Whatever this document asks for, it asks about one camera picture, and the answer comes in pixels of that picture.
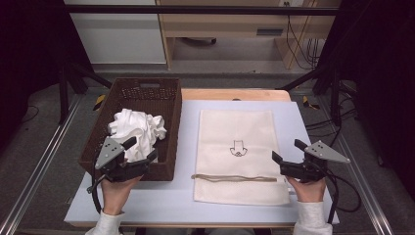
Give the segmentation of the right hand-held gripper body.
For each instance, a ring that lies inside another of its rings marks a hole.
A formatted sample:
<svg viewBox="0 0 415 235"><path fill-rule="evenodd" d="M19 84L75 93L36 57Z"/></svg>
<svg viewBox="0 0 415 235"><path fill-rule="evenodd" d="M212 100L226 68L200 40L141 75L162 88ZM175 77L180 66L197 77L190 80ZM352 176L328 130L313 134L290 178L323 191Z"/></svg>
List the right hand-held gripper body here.
<svg viewBox="0 0 415 235"><path fill-rule="evenodd" d="M318 181L328 170L327 162L349 164L350 159L335 151L322 141L317 141L303 151L302 163L290 163L283 160L280 173L302 181Z"/></svg>

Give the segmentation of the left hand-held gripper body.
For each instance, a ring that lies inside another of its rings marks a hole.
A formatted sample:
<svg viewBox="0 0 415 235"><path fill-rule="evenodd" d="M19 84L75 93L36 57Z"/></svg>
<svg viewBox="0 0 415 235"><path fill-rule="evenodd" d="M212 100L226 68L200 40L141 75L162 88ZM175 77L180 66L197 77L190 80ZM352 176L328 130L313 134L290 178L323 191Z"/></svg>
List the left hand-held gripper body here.
<svg viewBox="0 0 415 235"><path fill-rule="evenodd" d="M107 137L101 151L94 163L96 170L104 174L111 182L123 182L138 176L143 176L149 171L150 163L140 160L129 163L125 160L125 150L122 143Z"/></svg>

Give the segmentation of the white garment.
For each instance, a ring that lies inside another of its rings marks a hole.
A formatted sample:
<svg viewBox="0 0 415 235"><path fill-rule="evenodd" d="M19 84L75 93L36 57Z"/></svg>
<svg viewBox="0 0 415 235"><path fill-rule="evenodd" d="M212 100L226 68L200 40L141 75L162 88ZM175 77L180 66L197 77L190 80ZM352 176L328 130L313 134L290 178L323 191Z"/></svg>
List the white garment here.
<svg viewBox="0 0 415 235"><path fill-rule="evenodd" d="M136 138L136 143L125 153L127 161L135 163L145 160L155 150L154 145L165 138L167 130L162 116L154 117L144 112L123 109L108 124L108 132L117 143Z"/></svg>

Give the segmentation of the brown woven basket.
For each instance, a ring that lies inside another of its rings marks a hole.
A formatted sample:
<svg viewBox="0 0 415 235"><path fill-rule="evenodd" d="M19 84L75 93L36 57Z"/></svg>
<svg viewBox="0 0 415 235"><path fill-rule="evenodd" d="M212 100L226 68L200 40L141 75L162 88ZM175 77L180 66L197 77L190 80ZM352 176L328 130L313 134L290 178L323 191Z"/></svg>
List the brown woven basket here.
<svg viewBox="0 0 415 235"><path fill-rule="evenodd" d="M101 106L91 134L78 163L89 174L101 175L93 166L105 138L109 135L108 124L122 109L162 116L166 136L158 140L158 161L150 164L143 181L172 181L175 171L178 129L181 118L181 85L177 78L117 78Z"/></svg>

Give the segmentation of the cream drawstring cloth bag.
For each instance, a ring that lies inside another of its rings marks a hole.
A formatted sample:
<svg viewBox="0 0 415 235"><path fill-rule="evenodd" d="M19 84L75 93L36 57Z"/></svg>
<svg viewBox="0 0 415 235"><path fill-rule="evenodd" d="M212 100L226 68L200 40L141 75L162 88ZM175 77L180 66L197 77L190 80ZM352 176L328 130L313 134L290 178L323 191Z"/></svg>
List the cream drawstring cloth bag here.
<svg viewBox="0 0 415 235"><path fill-rule="evenodd" d="M194 199L227 205L288 204L285 177L272 160L278 151L270 111L202 110Z"/></svg>

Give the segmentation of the person's right hand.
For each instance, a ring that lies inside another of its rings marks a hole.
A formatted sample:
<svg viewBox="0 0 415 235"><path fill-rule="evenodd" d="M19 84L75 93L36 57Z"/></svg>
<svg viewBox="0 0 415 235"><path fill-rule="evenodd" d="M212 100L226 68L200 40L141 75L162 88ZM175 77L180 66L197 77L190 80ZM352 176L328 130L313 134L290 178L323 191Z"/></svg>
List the person's right hand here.
<svg viewBox="0 0 415 235"><path fill-rule="evenodd" d="M302 203L320 203L323 201L326 189L325 179L301 183L293 177L287 176L286 179L294 187L298 201Z"/></svg>

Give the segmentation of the person's left hand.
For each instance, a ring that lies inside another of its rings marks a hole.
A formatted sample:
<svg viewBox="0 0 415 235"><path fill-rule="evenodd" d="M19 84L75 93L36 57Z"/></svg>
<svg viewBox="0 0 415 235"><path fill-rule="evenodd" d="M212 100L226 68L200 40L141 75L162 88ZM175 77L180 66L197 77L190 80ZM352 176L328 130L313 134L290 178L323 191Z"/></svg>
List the person's left hand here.
<svg viewBox="0 0 415 235"><path fill-rule="evenodd" d="M121 214L132 188L140 180L141 176L123 182L111 182L104 179L101 182L104 200L103 212L108 215Z"/></svg>

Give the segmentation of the yellow black tape strip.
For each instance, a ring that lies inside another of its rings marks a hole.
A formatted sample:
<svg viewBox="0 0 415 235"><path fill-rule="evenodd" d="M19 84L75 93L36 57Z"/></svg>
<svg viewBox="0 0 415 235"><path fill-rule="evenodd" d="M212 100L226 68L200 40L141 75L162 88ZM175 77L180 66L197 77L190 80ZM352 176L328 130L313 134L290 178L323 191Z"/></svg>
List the yellow black tape strip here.
<svg viewBox="0 0 415 235"><path fill-rule="evenodd" d="M104 100L105 100L106 95L102 94L99 95L99 97L97 98L93 111L98 111L101 108L101 105L103 104Z"/></svg>
<svg viewBox="0 0 415 235"><path fill-rule="evenodd" d="M310 104L306 96L302 96L302 103L303 103L303 106L306 108L310 108L313 110L320 110L319 105Z"/></svg>

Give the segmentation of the pale board on table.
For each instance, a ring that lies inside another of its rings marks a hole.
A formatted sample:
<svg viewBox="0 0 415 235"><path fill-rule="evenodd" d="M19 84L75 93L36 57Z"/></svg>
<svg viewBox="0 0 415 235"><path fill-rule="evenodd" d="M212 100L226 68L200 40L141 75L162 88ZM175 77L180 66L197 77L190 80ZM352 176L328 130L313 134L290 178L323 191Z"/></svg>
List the pale board on table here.
<svg viewBox="0 0 415 235"><path fill-rule="evenodd" d="M183 104L172 181L144 181L131 192L124 209L126 226L145 227L278 227L298 218L297 196L287 184L290 202L280 206L247 206L198 202L194 199L197 149L202 110L270 111L279 151L287 162L301 162L296 139L307 141L299 108L294 102L186 101Z"/></svg>

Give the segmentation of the black metal stand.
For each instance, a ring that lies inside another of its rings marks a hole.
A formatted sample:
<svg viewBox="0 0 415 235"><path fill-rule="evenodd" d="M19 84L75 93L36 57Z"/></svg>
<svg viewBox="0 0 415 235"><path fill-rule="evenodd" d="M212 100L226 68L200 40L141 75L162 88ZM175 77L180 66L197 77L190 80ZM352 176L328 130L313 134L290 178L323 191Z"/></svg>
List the black metal stand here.
<svg viewBox="0 0 415 235"><path fill-rule="evenodd" d="M111 88L112 84L102 78L92 70L88 70L79 64L66 64L59 71L59 89L60 89L60 107L61 116L59 124L62 124L69 116L69 95L68 85L76 94L84 94L88 90L88 86L84 81L84 77L100 83L101 85Z"/></svg>
<svg viewBox="0 0 415 235"><path fill-rule="evenodd" d="M331 89L330 93L330 118L336 126L342 124L339 95L341 91L341 73L336 68L330 68L329 66L318 66L315 70L312 70L300 78L279 87L279 90L291 91L297 86L316 79L316 82L312 88L312 92L315 95L322 95L328 89Z"/></svg>

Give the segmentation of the white cabinet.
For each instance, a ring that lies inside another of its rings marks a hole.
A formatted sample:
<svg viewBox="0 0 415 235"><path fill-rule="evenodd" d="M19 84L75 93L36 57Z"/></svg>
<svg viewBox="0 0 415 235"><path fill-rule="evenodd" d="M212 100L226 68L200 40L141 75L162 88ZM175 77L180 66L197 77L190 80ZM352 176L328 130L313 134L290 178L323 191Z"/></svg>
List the white cabinet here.
<svg viewBox="0 0 415 235"><path fill-rule="evenodd" d="M93 65L164 64L157 14L70 14Z"/></svg>

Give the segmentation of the black curtain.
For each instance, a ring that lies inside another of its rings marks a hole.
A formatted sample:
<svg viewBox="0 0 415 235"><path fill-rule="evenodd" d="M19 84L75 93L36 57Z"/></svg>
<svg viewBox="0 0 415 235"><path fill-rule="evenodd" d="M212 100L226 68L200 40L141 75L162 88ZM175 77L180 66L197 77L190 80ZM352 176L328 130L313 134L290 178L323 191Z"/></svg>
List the black curtain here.
<svg viewBox="0 0 415 235"><path fill-rule="evenodd" d="M0 0L0 148L10 143L28 98L59 82L62 66L92 66L64 0Z"/></svg>
<svg viewBox="0 0 415 235"><path fill-rule="evenodd" d="M415 0L341 0L327 49L359 20L342 48L343 79L357 85L358 109L380 152L415 197Z"/></svg>

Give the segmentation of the light wooden desk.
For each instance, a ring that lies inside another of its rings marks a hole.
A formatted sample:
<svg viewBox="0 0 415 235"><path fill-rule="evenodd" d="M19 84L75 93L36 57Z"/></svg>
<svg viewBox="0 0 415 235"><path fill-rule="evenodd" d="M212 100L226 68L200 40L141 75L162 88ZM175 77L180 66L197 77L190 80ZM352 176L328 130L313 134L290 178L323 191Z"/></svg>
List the light wooden desk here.
<svg viewBox="0 0 415 235"><path fill-rule="evenodd" d="M245 6L336 8L342 0L155 0L159 6ZM172 58L172 40L179 37L268 37L275 41L284 66L291 69L306 39L325 39L333 16L184 15L160 14L164 51Z"/></svg>

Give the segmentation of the black horizontal bar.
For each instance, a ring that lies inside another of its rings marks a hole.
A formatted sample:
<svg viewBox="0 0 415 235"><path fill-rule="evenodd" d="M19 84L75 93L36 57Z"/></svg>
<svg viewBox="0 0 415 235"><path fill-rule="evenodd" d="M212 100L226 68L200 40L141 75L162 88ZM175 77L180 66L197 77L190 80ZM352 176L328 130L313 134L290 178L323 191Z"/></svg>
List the black horizontal bar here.
<svg viewBox="0 0 415 235"><path fill-rule="evenodd" d="M66 5L70 13L84 14L202 14L202 15L288 15L335 16L338 8L237 7L237 6L151 6Z"/></svg>

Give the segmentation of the aluminium floor rail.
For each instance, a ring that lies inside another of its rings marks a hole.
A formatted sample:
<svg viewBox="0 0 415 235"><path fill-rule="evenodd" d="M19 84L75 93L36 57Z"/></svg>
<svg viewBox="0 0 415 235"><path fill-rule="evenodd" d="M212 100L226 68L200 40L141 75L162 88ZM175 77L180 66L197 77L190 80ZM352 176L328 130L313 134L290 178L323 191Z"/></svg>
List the aluminium floor rail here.
<svg viewBox="0 0 415 235"><path fill-rule="evenodd" d="M350 164L346 164L348 178L352 181L352 186L360 196L360 210L365 212L361 217L358 217L356 212L340 212L340 214L345 215L346 218L335 226L335 230L348 226L349 231L345 231L345 235L365 235L365 232L353 233L352 229L356 229L358 226L362 225L364 221L369 221L373 227L372 234L394 235L392 227L381 209L369 182L357 164L354 154L347 144L345 137L340 129L334 124L332 124L332 129L335 130L337 134L337 137L333 140L334 149L341 154L344 154L346 157L349 157L351 160Z"/></svg>
<svg viewBox="0 0 415 235"><path fill-rule="evenodd" d="M5 220L0 224L0 235L14 235L45 173L48 170L51 161L55 158L56 152L69 129L69 125L72 122L82 99L83 95L73 96L67 117L56 128L53 137L49 141L14 206Z"/></svg>

